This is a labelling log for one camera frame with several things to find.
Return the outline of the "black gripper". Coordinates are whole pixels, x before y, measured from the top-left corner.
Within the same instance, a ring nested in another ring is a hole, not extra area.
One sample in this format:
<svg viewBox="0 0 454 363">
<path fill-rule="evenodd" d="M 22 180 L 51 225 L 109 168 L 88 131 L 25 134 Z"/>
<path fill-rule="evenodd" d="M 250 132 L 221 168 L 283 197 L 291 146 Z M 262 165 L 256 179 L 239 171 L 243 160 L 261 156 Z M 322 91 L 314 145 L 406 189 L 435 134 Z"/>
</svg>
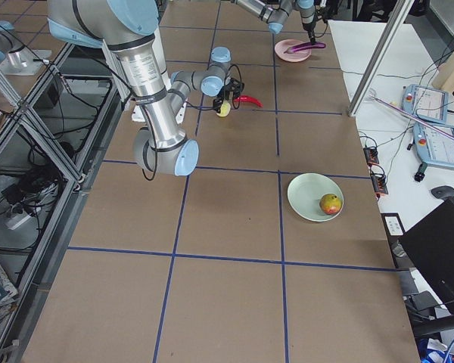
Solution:
<svg viewBox="0 0 454 363">
<path fill-rule="evenodd" d="M 214 109 L 219 110 L 223 104 L 225 110 L 231 110 L 230 101 L 233 101 L 236 97 L 237 86 L 233 83 L 224 85 L 218 94 L 218 98 L 214 100 Z"/>
<path fill-rule="evenodd" d="M 315 34 L 316 23 L 317 23 L 317 15 L 316 14 L 311 14 L 309 16 L 307 16 L 307 15 L 303 15 L 302 16 L 303 29 L 306 32 L 308 32 L 309 41 L 312 44 L 316 43 L 316 34 Z"/>
</svg>

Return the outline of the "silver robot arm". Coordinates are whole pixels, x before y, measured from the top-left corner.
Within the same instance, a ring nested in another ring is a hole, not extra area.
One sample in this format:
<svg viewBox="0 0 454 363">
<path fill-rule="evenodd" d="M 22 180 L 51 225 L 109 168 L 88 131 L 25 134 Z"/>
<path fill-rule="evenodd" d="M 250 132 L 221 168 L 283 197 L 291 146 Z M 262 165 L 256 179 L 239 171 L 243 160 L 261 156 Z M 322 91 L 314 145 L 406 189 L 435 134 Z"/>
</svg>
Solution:
<svg viewBox="0 0 454 363">
<path fill-rule="evenodd" d="M 315 27 L 317 23 L 316 6 L 313 0 L 282 0 L 277 8 L 258 0 L 231 1 L 268 25 L 269 31 L 279 34 L 292 11 L 300 13 L 303 29 L 309 36 L 309 43 L 316 44 Z"/>
<path fill-rule="evenodd" d="M 176 116 L 192 91 L 210 97 L 220 93 L 229 80 L 230 51 L 214 48 L 205 71 L 174 73 L 166 85 L 163 48 L 155 39 L 159 29 L 154 1 L 49 1 L 48 25 L 55 38 L 90 48 L 105 45 L 120 62 L 148 123 L 134 141 L 137 164 L 151 172 L 190 175 L 199 147 Z"/>
</svg>

